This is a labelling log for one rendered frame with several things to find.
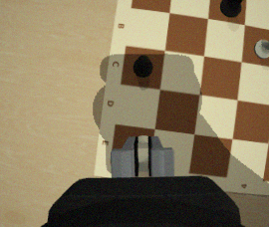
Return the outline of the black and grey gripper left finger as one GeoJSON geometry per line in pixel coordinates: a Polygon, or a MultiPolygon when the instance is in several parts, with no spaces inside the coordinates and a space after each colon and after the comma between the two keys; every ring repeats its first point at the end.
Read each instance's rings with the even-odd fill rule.
{"type": "Polygon", "coordinates": [[[122,148],[111,151],[112,177],[138,177],[138,137],[128,137],[122,148]]]}

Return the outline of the brown and cream chessboard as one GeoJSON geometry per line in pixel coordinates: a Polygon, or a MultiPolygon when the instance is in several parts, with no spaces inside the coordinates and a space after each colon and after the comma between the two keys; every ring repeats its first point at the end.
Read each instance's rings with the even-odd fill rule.
{"type": "Polygon", "coordinates": [[[174,150],[174,176],[207,176],[223,191],[269,195],[269,0],[118,0],[95,176],[129,136],[174,150]],[[146,55],[148,77],[134,62],[146,55]]]}

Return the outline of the white pawn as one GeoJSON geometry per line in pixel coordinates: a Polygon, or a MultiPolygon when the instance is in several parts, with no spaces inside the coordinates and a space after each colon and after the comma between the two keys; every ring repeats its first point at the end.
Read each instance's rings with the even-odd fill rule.
{"type": "Polygon", "coordinates": [[[254,46],[254,52],[257,57],[266,59],[269,57],[269,42],[266,40],[258,41],[254,46]]]}

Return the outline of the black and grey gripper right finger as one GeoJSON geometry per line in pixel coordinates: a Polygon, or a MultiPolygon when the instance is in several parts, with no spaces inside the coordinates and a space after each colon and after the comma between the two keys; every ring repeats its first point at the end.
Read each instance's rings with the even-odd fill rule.
{"type": "Polygon", "coordinates": [[[174,176],[174,150],[172,147],[163,147],[158,136],[148,137],[148,175],[174,176]]]}

